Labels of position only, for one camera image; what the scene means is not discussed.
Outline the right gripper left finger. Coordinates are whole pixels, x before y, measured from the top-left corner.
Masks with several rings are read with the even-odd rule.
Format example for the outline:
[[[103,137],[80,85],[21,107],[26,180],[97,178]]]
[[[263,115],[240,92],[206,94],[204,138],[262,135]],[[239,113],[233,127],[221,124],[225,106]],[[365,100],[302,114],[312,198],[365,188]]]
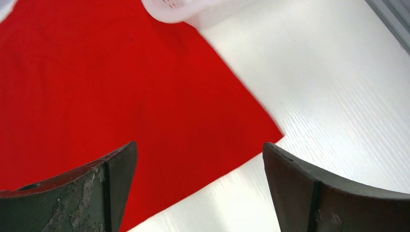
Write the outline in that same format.
[[[3,232],[118,232],[137,166],[132,141],[88,164],[0,193]]]

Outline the red t shirt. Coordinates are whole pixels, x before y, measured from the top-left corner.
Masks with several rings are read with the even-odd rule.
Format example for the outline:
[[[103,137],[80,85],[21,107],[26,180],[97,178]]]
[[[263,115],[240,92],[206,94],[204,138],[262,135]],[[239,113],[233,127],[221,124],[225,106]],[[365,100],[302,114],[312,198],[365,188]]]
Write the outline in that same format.
[[[125,232],[282,136],[193,27],[138,0],[19,0],[0,24],[1,189],[136,141]]]

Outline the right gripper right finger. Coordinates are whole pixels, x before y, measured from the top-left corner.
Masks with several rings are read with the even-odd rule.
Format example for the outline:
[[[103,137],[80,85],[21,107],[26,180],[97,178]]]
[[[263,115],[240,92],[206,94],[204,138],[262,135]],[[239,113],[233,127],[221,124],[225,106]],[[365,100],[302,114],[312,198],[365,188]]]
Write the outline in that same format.
[[[410,196],[368,186],[308,163],[273,143],[264,170],[283,232],[407,232]]]

